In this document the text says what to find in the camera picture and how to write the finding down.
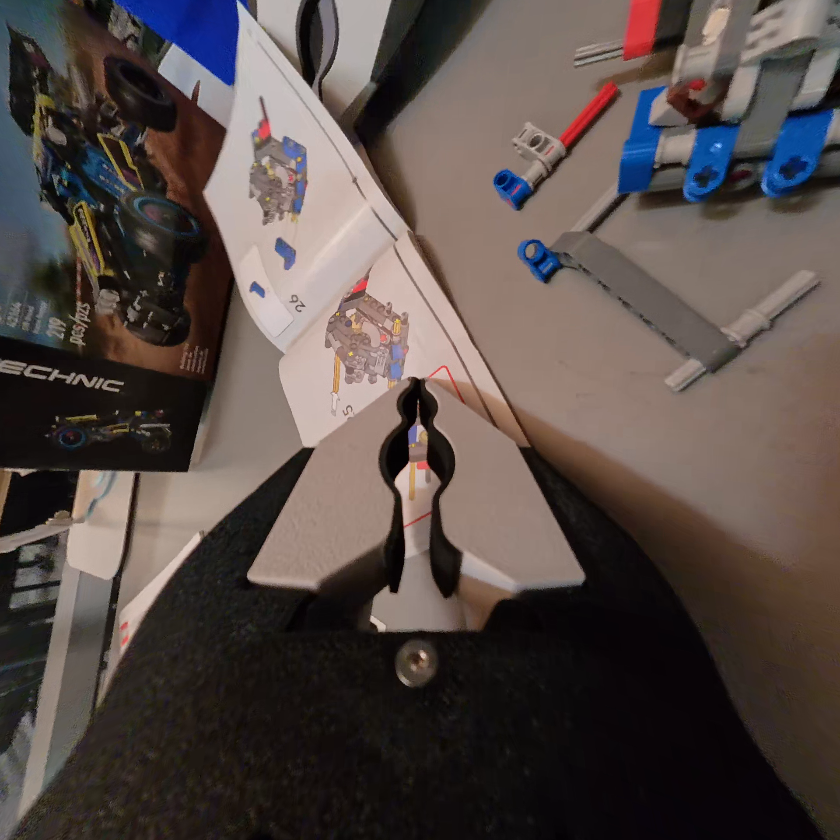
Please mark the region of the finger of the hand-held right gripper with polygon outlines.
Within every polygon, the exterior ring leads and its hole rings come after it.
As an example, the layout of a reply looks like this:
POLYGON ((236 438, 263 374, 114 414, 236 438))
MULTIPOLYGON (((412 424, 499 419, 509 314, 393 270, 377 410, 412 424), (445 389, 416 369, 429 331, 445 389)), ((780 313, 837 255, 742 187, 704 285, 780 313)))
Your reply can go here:
POLYGON ((257 19, 283 55, 312 86, 320 62, 317 1, 258 1, 257 19))
POLYGON ((354 107, 372 94, 408 28, 408 2, 321 1, 320 98, 354 107))

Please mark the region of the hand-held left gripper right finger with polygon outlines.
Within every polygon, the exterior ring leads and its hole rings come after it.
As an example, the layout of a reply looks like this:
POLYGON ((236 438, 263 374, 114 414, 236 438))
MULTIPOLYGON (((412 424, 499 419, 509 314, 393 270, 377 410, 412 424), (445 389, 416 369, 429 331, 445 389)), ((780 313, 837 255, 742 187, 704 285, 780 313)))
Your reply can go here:
POLYGON ((429 559, 438 588, 466 625, 485 625, 502 601, 580 586, 585 572, 522 448, 437 381, 422 383, 432 466, 429 559))

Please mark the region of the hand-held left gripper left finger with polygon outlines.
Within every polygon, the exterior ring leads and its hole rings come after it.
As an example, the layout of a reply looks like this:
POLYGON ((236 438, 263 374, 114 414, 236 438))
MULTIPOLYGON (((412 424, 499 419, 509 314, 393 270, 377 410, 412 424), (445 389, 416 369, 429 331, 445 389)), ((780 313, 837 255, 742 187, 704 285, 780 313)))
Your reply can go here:
POLYGON ((408 429, 420 381, 410 378, 331 432, 308 461, 247 573, 250 583, 309 593, 307 625, 367 625, 374 598, 399 586, 408 429))

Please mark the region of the red lego axle with connectors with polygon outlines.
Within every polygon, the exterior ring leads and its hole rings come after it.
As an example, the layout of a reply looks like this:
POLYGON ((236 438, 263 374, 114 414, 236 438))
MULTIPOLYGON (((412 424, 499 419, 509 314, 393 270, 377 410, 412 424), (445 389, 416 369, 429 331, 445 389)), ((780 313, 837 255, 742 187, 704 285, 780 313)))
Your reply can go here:
POLYGON ((492 185, 502 202, 515 211, 521 210, 619 96, 617 84, 608 81, 559 136, 526 122, 511 143, 520 157, 528 162, 527 171, 519 175, 505 168, 493 176, 492 185))

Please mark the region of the lego instruction booklet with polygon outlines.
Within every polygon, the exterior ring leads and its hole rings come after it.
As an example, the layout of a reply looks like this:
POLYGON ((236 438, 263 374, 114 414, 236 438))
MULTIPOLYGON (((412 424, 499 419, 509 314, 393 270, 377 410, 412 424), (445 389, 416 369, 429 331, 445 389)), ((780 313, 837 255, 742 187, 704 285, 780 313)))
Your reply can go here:
POLYGON ((238 9, 234 103, 205 190, 239 293, 313 447, 411 377, 527 439, 416 237, 267 32, 238 9))

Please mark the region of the grey lego beam with axles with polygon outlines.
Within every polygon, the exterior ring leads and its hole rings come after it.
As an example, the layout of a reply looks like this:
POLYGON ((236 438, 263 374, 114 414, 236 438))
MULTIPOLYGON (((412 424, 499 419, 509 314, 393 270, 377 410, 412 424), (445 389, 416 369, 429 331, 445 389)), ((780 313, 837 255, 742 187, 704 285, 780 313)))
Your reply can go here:
POLYGON ((815 272, 800 270, 769 296, 743 310, 729 325, 720 327, 595 235, 624 198, 617 184, 611 184, 549 250, 559 261, 559 270, 575 270, 593 280, 682 355, 682 365, 665 379, 674 393, 685 391, 703 376, 732 362, 820 284, 815 272))

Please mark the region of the partly built lego buggy model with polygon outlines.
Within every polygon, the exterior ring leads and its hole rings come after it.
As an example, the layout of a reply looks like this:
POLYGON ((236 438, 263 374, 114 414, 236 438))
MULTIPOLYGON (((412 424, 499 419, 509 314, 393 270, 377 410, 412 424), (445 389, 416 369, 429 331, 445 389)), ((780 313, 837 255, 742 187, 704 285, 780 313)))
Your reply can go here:
POLYGON ((839 174, 838 1, 634 1, 622 40, 574 65, 674 50, 668 84, 638 94, 620 195, 689 203, 756 185, 784 198, 839 174))

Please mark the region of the small blue lego connector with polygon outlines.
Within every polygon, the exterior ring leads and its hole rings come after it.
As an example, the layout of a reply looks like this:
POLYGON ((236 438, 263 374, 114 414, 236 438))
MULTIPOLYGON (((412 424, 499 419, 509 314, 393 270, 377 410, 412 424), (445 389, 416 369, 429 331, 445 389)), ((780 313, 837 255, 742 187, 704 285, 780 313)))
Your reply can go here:
POLYGON ((542 284, 547 284, 563 267, 559 255, 536 238, 521 241, 517 254, 531 275, 542 284))

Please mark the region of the lego set box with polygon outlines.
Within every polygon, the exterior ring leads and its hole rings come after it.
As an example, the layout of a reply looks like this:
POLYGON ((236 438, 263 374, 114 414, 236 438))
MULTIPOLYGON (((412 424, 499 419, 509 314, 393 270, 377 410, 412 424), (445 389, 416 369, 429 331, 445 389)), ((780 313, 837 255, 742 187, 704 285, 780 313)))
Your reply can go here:
POLYGON ((1 8, 2 467, 185 472, 233 272, 224 129, 115 2, 1 8))

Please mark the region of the blue plastic storage bin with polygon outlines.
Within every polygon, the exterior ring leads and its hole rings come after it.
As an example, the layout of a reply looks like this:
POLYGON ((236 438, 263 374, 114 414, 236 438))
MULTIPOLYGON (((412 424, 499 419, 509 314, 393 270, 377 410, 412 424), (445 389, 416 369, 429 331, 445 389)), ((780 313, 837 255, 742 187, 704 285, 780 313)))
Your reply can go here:
POLYGON ((235 83, 239 12, 249 1, 117 1, 228 86, 235 83))

